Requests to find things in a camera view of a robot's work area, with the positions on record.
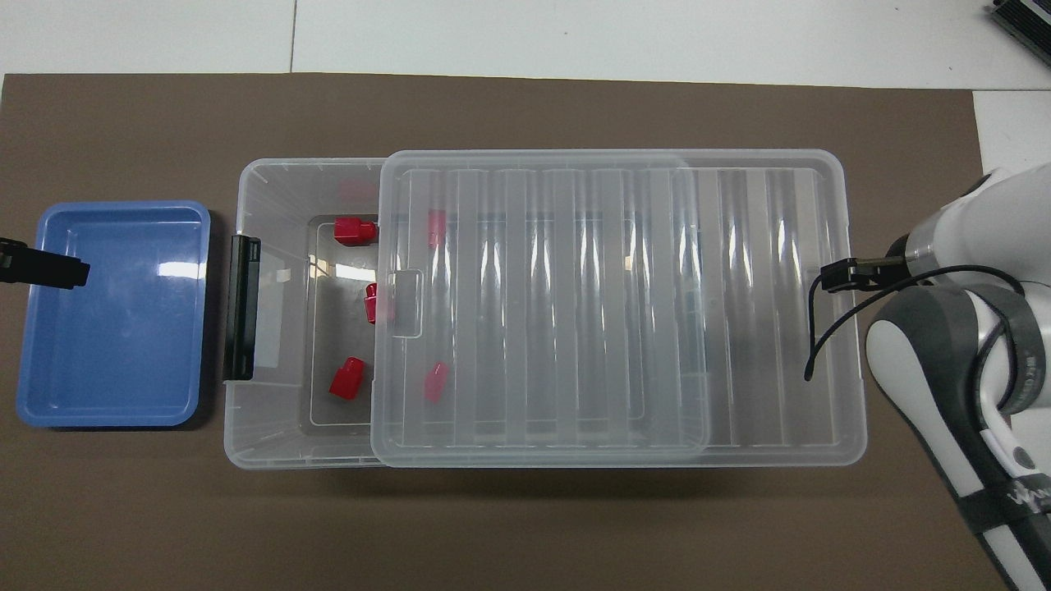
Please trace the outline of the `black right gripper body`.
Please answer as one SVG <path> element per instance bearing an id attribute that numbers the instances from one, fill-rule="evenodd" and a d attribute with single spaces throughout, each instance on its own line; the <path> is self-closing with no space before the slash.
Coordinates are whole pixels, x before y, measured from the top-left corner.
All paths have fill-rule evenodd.
<path id="1" fill-rule="evenodd" d="M 856 276 L 862 281 L 860 291 L 881 291 L 909 279 L 910 272 L 904 254 L 898 254 L 857 259 Z"/>

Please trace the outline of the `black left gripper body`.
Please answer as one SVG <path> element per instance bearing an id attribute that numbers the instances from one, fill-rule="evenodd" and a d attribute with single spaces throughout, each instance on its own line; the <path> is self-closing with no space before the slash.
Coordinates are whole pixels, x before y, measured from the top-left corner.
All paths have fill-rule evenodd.
<path id="1" fill-rule="evenodd" d="M 34 263 L 37 254 L 26 243 L 1 238 L 1 282 L 7 284 L 36 284 Z"/>

